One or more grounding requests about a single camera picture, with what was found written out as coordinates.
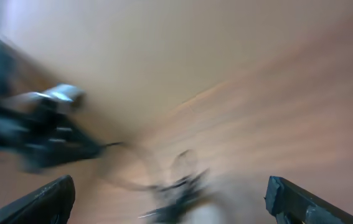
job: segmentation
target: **ceiling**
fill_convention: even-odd
[[[350,0],[8,0],[0,33],[126,134],[353,13]]]

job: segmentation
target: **wall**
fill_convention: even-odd
[[[165,177],[186,149],[196,151],[199,170],[209,168],[210,200],[186,223],[276,223],[263,199],[270,175],[353,215],[353,18],[240,70],[140,133],[136,143],[154,154]],[[150,183],[141,161],[117,153],[108,164],[123,166],[113,166],[107,179]],[[144,223],[137,217],[155,207],[149,193],[106,179],[97,180],[90,199],[72,223]]]
[[[353,1],[8,0],[0,33],[126,135],[353,12]]]

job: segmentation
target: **black object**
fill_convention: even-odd
[[[27,171],[92,159],[103,147],[57,112],[57,102],[44,98],[31,114],[0,106],[0,150],[25,158]]]
[[[171,185],[166,185],[162,170],[154,159],[153,155],[144,148],[137,149],[127,143],[118,142],[112,145],[123,146],[135,153],[144,163],[147,172],[153,184],[139,185],[115,176],[107,176],[106,179],[111,184],[124,189],[133,191],[150,192],[157,202],[157,209],[145,213],[140,218],[147,218],[148,223],[179,223],[182,217],[190,210],[200,199],[204,198],[202,180],[207,174],[207,170],[197,173],[197,155],[193,150],[186,150],[180,153],[172,164],[172,173],[179,172],[178,177]]]
[[[75,200],[69,175],[27,194],[0,209],[0,224],[65,224]]]
[[[177,197],[170,198],[168,205],[148,212],[143,217],[152,217],[152,223],[179,223],[186,212],[198,202],[203,193],[201,181],[205,172],[196,177],[184,177],[174,185],[165,188],[154,188],[157,194],[166,194],[177,188],[182,188]]]
[[[282,177],[271,176],[266,209],[278,224],[348,224],[353,216]]]

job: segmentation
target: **wooden floor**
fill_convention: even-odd
[[[353,19],[264,66],[240,71],[136,142],[153,152],[165,172],[186,149],[198,153],[200,169],[210,169],[213,201],[187,223],[275,223],[263,199],[270,175],[353,215]],[[119,150],[105,165],[110,176],[148,182],[138,161]],[[153,208],[146,192],[98,179],[70,222],[144,223],[137,217]]]

